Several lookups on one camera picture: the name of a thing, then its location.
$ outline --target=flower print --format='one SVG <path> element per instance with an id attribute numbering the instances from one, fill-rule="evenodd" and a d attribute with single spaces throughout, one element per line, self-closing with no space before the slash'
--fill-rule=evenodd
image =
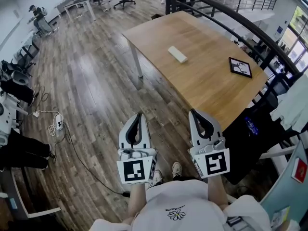
<path id="1" fill-rule="evenodd" d="M 184 218 L 184 216 L 186 216 L 186 214 L 182 212 L 181 209 L 178 209 L 176 211 L 170 211 L 168 214 L 168 217 L 170 217 L 170 219 L 174 221 L 181 220 L 182 218 Z"/>

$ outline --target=desk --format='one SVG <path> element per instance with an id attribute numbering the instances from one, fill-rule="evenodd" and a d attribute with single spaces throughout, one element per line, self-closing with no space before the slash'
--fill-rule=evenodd
<path id="1" fill-rule="evenodd" d="M 209 113 L 226 129 L 267 80 L 262 69 L 225 36 L 186 12 L 169 14 L 123 33 L 139 77 L 138 49 L 174 86 L 191 108 Z M 169 52 L 175 46 L 188 61 Z M 253 78 L 230 72 L 229 57 L 250 63 Z"/>
<path id="2" fill-rule="evenodd" d="M 18 56 L 21 55 L 23 57 L 23 55 L 21 54 L 22 50 L 24 50 L 24 52 L 31 58 L 33 59 L 34 56 L 28 51 L 31 47 L 31 45 L 34 46 L 34 48 L 39 51 L 39 48 L 36 46 L 36 44 L 33 42 L 33 38 L 36 36 L 35 32 L 33 30 L 31 30 L 27 36 L 23 39 L 23 41 L 20 44 L 20 48 L 19 50 L 14 54 L 15 59 L 18 59 Z"/>
<path id="3" fill-rule="evenodd" d="M 74 22 L 74 20 L 73 20 L 73 18 L 71 17 L 71 15 L 70 15 L 68 9 L 69 9 L 70 7 L 76 5 L 76 4 L 79 4 L 79 3 L 82 3 L 82 4 L 84 5 L 86 11 L 88 11 L 88 10 L 87 10 L 87 6 L 88 6 L 88 9 L 90 10 L 90 14 L 91 14 L 93 20 L 96 21 L 96 17 L 95 17 L 95 14 L 94 14 L 94 12 L 93 12 L 93 9 L 92 9 L 92 7 L 91 7 L 90 0 L 73 0 L 73 1 L 71 1 L 70 3 L 68 3 L 67 5 L 64 6 L 64 9 L 65 9 L 65 11 L 66 11 L 66 13 L 67 13 L 69 19 L 71 20 L 71 22 Z M 107 9 L 110 9 L 109 1 L 106 0 L 106 3 L 107 3 L 107 7 L 108 7 Z"/>

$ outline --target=electrical outlet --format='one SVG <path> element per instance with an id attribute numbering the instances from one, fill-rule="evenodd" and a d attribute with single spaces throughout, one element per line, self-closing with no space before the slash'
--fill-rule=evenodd
<path id="1" fill-rule="evenodd" d="M 56 115 L 56 128 L 58 131 L 62 130 L 63 123 L 62 123 L 62 115 Z"/>
<path id="2" fill-rule="evenodd" d="M 39 117 L 39 112 L 38 112 L 38 111 L 35 111 L 35 112 L 33 112 L 33 115 L 34 115 L 36 118 L 38 118 L 38 117 Z"/>

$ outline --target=shoe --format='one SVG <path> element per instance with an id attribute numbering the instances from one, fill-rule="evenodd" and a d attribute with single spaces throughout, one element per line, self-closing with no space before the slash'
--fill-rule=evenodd
<path id="1" fill-rule="evenodd" d="M 48 145 L 49 145 L 49 154 L 50 154 L 50 153 L 51 153 L 51 150 L 52 150 L 52 147 L 51 147 L 50 144 L 48 144 Z"/>
<path id="2" fill-rule="evenodd" d="M 159 183 L 161 181 L 163 181 L 163 174 L 159 169 L 157 169 L 154 172 L 153 185 L 156 185 L 157 183 Z"/>
<path id="3" fill-rule="evenodd" d="M 172 165 L 172 175 L 173 178 L 175 178 L 176 176 L 182 176 L 182 166 L 179 162 L 175 162 Z"/>
<path id="4" fill-rule="evenodd" d="M 46 168 L 42 168 L 42 170 L 46 170 L 46 169 L 48 169 L 48 165 L 46 166 Z"/>

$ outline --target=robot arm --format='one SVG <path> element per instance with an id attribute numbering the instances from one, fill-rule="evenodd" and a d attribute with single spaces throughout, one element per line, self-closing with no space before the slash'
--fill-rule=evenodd
<path id="1" fill-rule="evenodd" d="M 218 121 L 195 109 L 189 112 L 188 117 L 193 146 L 189 154 L 201 178 L 229 172 L 229 149 L 225 148 L 225 138 Z"/>
<path id="2" fill-rule="evenodd" d="M 157 150 L 151 148 L 143 113 L 130 118 L 119 133 L 120 160 L 117 167 L 124 184 L 146 183 L 153 179 Z"/>

